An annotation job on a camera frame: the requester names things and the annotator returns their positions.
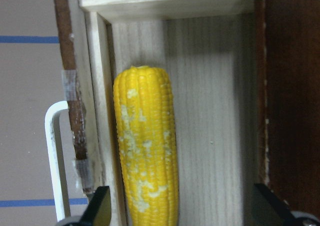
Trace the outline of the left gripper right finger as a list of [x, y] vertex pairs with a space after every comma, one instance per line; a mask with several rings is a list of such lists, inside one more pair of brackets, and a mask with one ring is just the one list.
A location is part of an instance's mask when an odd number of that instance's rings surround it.
[[258, 226], [299, 226], [289, 208], [264, 184], [253, 186], [253, 219]]

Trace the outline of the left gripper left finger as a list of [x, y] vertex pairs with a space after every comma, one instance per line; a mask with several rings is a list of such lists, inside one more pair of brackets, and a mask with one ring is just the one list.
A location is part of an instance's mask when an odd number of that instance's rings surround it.
[[112, 218], [111, 193], [109, 186], [96, 189], [84, 214], [80, 226], [109, 226]]

